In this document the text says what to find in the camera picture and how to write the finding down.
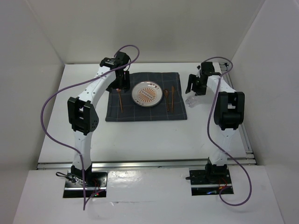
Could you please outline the copper fork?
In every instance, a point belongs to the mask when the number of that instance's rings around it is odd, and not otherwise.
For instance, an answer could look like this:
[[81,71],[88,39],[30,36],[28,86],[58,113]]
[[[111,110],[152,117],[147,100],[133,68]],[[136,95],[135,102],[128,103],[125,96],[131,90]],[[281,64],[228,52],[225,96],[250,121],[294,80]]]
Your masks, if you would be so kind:
[[121,99],[121,89],[116,89],[116,91],[117,91],[118,97],[119,97],[119,103],[120,103],[121,112],[123,113],[122,99]]

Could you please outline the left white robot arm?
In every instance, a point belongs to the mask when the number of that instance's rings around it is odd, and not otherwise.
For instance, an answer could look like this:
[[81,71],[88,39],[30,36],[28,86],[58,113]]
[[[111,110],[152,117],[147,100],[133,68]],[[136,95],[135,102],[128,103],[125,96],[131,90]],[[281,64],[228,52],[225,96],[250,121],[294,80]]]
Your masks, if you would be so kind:
[[96,77],[86,89],[76,98],[70,97],[67,101],[68,118],[75,138],[75,148],[83,157],[81,163],[80,155],[75,154],[71,166],[71,174],[81,186],[87,186],[92,182],[91,161],[91,139],[93,131],[99,124],[96,113],[96,105],[105,91],[130,89],[129,72],[123,68],[113,71],[107,75],[104,73],[119,68],[130,62],[130,57],[124,52],[117,52],[113,58],[105,57],[100,62]]

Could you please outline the clear faceted drinking glass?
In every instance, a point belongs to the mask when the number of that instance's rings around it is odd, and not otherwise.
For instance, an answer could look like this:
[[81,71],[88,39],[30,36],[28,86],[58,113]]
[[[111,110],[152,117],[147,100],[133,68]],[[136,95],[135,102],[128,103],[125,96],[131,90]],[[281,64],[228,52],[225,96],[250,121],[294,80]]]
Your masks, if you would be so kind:
[[194,96],[189,96],[186,100],[185,103],[188,107],[194,108],[195,106],[200,104],[200,98],[197,95]]

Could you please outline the copper knife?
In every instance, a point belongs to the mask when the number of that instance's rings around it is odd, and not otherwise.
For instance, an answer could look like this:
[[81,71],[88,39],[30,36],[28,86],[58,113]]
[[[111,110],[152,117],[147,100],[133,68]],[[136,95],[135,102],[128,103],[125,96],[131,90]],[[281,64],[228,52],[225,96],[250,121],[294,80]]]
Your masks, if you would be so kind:
[[175,87],[171,87],[171,113],[174,112],[174,93],[175,93]]

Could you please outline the dark grey checked cloth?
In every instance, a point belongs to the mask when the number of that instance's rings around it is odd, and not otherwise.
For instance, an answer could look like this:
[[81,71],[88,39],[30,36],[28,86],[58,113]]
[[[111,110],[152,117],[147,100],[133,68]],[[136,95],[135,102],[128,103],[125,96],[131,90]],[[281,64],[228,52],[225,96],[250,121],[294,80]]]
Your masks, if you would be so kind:
[[[165,98],[153,107],[141,107],[135,104],[131,97],[132,88],[141,81],[153,81],[163,90],[169,91],[169,107],[167,112]],[[171,87],[175,87],[174,112],[171,113]],[[111,90],[108,97],[106,122],[137,122],[137,121],[171,121],[186,120],[187,114],[182,98],[180,75],[177,72],[137,72],[130,74],[130,87],[128,92],[121,92],[123,113],[119,105],[116,90]]]

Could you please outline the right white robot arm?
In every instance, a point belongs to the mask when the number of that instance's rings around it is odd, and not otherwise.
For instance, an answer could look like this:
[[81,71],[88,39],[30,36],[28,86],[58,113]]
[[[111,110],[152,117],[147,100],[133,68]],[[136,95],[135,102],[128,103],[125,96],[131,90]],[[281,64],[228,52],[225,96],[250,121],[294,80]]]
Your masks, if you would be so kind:
[[194,92],[185,101],[192,108],[199,104],[199,97],[206,95],[207,89],[214,93],[216,99],[212,102],[208,117],[210,124],[216,127],[217,140],[213,140],[214,149],[207,159],[204,178],[209,183],[216,183],[225,178],[228,173],[228,153],[231,139],[244,120],[245,94],[236,91],[227,84],[220,72],[217,72],[212,62],[204,61],[198,67],[196,75],[190,74],[186,94]]

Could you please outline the copper spoon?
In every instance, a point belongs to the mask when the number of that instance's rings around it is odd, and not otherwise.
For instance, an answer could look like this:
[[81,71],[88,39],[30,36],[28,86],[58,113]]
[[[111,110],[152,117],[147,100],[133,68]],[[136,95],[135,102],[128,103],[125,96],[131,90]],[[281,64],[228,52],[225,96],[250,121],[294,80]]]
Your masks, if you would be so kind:
[[169,101],[168,101],[168,96],[169,96],[168,89],[164,89],[164,96],[165,96],[166,109],[167,109],[167,112],[169,112],[170,108],[169,108]]

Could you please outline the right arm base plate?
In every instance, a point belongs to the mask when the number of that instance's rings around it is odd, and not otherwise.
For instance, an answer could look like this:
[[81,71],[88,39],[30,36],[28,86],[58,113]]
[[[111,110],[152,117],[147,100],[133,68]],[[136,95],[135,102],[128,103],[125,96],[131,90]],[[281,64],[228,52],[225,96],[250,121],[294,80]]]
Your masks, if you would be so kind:
[[230,172],[225,166],[212,166],[207,164],[204,170],[190,170],[185,178],[190,181],[192,196],[233,194]]

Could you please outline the orange patterned plate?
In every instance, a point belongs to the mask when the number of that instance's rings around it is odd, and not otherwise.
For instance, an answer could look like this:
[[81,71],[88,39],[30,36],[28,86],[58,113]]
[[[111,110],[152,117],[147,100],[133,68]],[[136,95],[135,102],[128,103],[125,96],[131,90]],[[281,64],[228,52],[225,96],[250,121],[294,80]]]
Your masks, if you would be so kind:
[[162,100],[163,95],[163,89],[152,81],[139,82],[131,91],[133,102],[141,107],[156,106]]

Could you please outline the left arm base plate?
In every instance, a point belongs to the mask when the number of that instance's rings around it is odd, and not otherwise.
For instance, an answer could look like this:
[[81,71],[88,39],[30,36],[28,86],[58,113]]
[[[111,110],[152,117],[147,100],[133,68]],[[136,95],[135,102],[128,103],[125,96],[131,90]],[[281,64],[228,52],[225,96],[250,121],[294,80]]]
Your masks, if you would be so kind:
[[[63,198],[83,198],[83,180],[70,172],[56,172],[57,177],[65,178]],[[94,172],[90,180],[85,182],[86,198],[107,196],[107,172]]]

